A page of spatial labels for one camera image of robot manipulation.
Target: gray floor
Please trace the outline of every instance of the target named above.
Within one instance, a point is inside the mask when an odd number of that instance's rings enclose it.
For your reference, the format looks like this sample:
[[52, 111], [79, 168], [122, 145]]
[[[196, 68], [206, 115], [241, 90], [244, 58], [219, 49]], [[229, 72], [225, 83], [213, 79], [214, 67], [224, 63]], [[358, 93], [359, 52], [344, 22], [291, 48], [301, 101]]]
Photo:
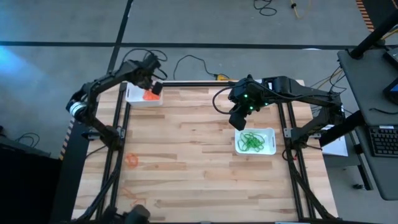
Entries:
[[[0, 41], [114, 42], [126, 0], [3, 0]], [[263, 17], [242, 0], [135, 0], [123, 42], [198, 42], [239, 44], [355, 45], [369, 32], [355, 0], [313, 0], [309, 15], [296, 20], [288, 0], [273, 1], [274, 17]], [[299, 1], [299, 13], [307, 2]], [[398, 37], [388, 40], [398, 43]], [[129, 49], [121, 49], [116, 66]], [[285, 75], [311, 85], [338, 66], [333, 50], [161, 49], [162, 68], [172, 79], [177, 60], [193, 54], [208, 69], [231, 78]], [[10, 138], [36, 132], [37, 146], [57, 157], [67, 129], [65, 104], [84, 82], [102, 76], [112, 48], [0, 46], [0, 125]], [[142, 58], [142, 52], [130, 58]], [[209, 80], [203, 64], [181, 62], [176, 80]], [[339, 86], [349, 87], [343, 79]], [[329, 90], [330, 85], [323, 86]], [[351, 90], [341, 95], [345, 108], [358, 109]], [[353, 190], [360, 183], [355, 167], [328, 168], [340, 217], [395, 223], [398, 202], [386, 202], [377, 190]]]

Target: wooden table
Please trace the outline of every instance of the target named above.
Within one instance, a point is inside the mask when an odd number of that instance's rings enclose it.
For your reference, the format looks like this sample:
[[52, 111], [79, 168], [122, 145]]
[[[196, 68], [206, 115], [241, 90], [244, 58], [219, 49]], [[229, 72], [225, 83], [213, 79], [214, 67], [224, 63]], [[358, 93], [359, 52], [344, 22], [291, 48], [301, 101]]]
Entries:
[[[105, 124], [113, 122], [118, 88], [101, 95], [97, 117]], [[142, 204], [151, 212], [152, 222], [297, 221], [288, 165], [282, 158], [285, 146], [277, 106], [267, 106], [246, 119], [247, 128], [275, 130], [276, 154], [237, 156], [229, 116], [217, 113], [211, 105], [219, 89], [167, 87], [163, 106], [132, 108], [118, 189], [119, 212]], [[233, 105], [228, 93], [216, 101], [223, 111]], [[294, 102], [293, 106], [297, 126], [312, 119], [309, 105]], [[308, 144], [319, 146], [316, 140]], [[88, 152], [102, 145], [92, 142]], [[139, 160], [137, 167], [129, 166], [128, 157], [133, 154]], [[337, 216], [322, 152], [306, 148], [303, 156], [311, 189]], [[105, 160], [106, 149], [87, 158], [73, 217], [80, 216], [100, 191]], [[300, 196], [308, 217], [302, 191]]]

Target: black keyboard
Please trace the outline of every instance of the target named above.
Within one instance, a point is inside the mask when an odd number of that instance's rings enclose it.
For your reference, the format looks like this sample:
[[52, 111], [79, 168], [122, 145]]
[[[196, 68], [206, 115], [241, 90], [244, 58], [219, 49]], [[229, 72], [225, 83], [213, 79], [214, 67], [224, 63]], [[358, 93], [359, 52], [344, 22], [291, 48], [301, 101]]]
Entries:
[[374, 156], [398, 158], [398, 129], [369, 128]]

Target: orange ring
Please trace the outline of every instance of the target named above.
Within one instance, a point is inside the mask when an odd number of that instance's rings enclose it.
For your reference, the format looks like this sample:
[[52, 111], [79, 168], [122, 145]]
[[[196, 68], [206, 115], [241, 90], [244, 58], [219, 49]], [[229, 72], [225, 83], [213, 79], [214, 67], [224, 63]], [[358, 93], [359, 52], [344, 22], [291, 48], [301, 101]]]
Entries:
[[131, 169], [138, 166], [138, 157], [133, 153], [128, 153], [125, 161], [127, 162], [127, 166]]

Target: white container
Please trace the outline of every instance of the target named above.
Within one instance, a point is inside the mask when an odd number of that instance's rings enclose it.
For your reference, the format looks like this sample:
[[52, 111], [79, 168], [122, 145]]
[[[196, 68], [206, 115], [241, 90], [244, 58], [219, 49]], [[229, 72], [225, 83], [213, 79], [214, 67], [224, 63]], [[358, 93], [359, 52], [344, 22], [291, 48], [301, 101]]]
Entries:
[[[254, 149], [249, 149], [247, 151], [240, 150], [238, 142], [241, 139], [241, 133], [253, 133], [260, 135], [262, 138], [264, 138], [264, 143], [262, 144], [264, 148], [261, 149], [259, 152], [256, 152]], [[274, 155], [276, 153], [275, 131], [272, 128], [246, 128], [242, 131], [238, 131], [235, 129], [235, 151], [238, 155], [242, 156]]]
[[132, 83], [127, 83], [126, 89], [126, 101], [130, 103], [133, 107], [149, 107], [149, 106], [162, 106], [163, 104], [163, 94], [160, 93], [159, 100], [144, 100], [145, 90], [133, 85]]

